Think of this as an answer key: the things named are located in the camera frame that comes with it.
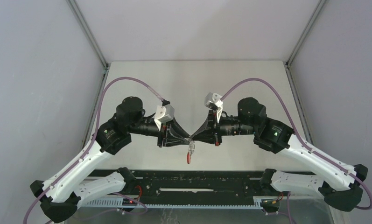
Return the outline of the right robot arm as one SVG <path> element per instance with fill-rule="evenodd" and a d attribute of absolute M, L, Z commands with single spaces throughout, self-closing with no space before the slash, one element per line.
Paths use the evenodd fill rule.
<path fill-rule="evenodd" d="M 345 164 L 298 138 L 293 128 L 269 118 L 266 107 L 252 97 L 238 102 L 237 116 L 221 117 L 216 105 L 211 102 L 206 105 L 208 117 L 192 134 L 192 140 L 219 146 L 223 136 L 253 135 L 253 142 L 259 148 L 309 168 L 309 175 L 265 169 L 259 182 L 263 194 L 291 192 L 322 198 L 329 206 L 345 212 L 358 208 L 367 167 Z"/>

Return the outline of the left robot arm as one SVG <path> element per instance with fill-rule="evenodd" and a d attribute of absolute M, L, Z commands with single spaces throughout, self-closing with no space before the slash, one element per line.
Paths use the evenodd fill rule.
<path fill-rule="evenodd" d="M 136 178 L 126 167 L 88 183 L 84 183 L 84 179 L 130 144 L 132 134 L 156 137 L 159 147 L 188 145 L 191 140 L 176 122 L 174 108 L 168 101 L 163 101 L 156 113 L 147 117 L 142 100 L 127 97 L 93 134 L 86 147 L 61 171 L 50 179 L 36 180 L 30 185 L 43 213 L 52 222 L 60 223 L 92 200 L 112 193 L 131 194 L 136 189 Z"/>

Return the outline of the red handled keyring holder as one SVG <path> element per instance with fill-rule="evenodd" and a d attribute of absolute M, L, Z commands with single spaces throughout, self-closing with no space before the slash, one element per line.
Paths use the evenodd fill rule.
<path fill-rule="evenodd" d="M 194 141 L 190 140 L 189 141 L 189 149 L 187 152 L 187 164 L 191 164 L 191 157 L 195 151 L 195 143 Z"/>

